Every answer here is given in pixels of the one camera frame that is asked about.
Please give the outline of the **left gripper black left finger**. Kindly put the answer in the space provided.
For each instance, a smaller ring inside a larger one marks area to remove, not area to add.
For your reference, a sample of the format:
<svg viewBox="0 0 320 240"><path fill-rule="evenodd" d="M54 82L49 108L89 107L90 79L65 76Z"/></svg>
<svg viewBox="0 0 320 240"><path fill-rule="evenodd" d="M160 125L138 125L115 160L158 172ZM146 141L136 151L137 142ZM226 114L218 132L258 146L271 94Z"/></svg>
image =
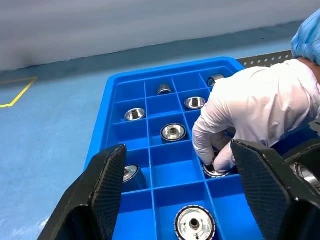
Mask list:
<svg viewBox="0 0 320 240"><path fill-rule="evenodd" d="M127 147L117 144L94 155L64 192L40 240L110 240L120 210Z"/></svg>

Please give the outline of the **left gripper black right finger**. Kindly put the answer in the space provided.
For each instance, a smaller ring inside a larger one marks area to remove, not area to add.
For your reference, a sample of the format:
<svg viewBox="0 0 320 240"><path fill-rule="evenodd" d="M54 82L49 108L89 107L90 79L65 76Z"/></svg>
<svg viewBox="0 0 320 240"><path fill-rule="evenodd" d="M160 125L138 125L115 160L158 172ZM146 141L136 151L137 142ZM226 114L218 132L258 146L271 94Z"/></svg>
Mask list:
<svg viewBox="0 0 320 240"><path fill-rule="evenodd" d="M231 149L245 198L266 240L320 238L320 141L285 155L244 140Z"/></svg>

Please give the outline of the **white gloved person hand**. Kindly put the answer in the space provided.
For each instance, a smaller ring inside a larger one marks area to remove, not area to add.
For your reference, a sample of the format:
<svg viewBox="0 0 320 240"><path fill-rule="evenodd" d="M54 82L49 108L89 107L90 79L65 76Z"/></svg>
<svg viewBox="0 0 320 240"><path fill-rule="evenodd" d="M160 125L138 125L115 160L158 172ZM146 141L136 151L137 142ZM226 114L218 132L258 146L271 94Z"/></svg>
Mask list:
<svg viewBox="0 0 320 240"><path fill-rule="evenodd" d="M320 68L307 59L251 67L214 85L192 129L194 150L217 172L236 165L231 139L271 147L320 115Z"/></svg>

